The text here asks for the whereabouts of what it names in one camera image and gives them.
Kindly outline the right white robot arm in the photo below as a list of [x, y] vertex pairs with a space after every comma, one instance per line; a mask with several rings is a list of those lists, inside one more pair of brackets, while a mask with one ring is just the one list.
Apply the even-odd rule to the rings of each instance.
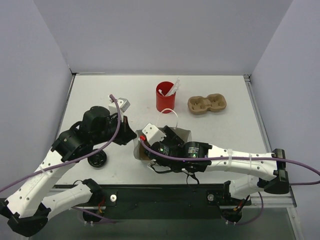
[[150, 167], [168, 167], [170, 173], [185, 173], [196, 178], [197, 172], [230, 172], [242, 178], [228, 180], [221, 197], [227, 204], [257, 193], [284, 195], [290, 190], [289, 174], [284, 162], [285, 151], [280, 148], [267, 153], [249, 153], [220, 148], [216, 145], [184, 142], [170, 128], [162, 131], [148, 124], [139, 137]]

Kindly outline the light blue paper bag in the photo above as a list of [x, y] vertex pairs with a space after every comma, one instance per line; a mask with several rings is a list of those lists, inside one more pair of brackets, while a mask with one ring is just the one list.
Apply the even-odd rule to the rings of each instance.
[[[175, 127], [171, 127], [170, 129], [172, 130], [173, 133], [165, 133], [164, 127], [157, 127], [159, 118], [161, 114], [164, 114], [165, 111], [169, 111], [170, 113], [174, 113], [176, 116], [176, 124]], [[134, 144], [134, 151], [133, 151], [133, 156], [135, 159], [140, 160], [146, 164], [146, 166], [152, 170], [152, 166], [154, 163], [147, 158], [146, 156], [143, 156], [143, 150], [140, 144], [140, 136], [142, 135], [143, 137], [146, 138], [147, 142], [152, 145], [156, 141], [163, 141], [163, 140], [169, 140], [170, 142], [173, 142], [172, 137], [179, 137], [183, 143], [189, 142], [192, 140], [192, 133], [190, 130], [185, 130], [182, 128], [178, 127], [178, 115], [177, 113], [171, 109], [171, 108], [165, 108], [163, 109], [157, 118], [156, 124], [151, 124], [148, 123], [144, 129], [137, 130], [135, 133], [137, 137], [133, 140]]]

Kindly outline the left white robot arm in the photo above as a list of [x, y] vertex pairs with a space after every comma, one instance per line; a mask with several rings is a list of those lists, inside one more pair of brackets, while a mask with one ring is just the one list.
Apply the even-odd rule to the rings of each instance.
[[8, 219], [7, 224], [15, 233], [31, 237], [51, 218], [69, 208], [99, 204], [105, 196], [100, 185], [91, 178], [58, 194], [48, 196], [48, 193], [80, 157], [87, 158], [93, 152], [94, 146], [102, 143], [126, 145], [136, 137], [126, 116], [117, 112], [111, 114], [102, 106], [91, 107], [81, 121], [58, 136], [34, 175], [0, 202], [0, 214]]

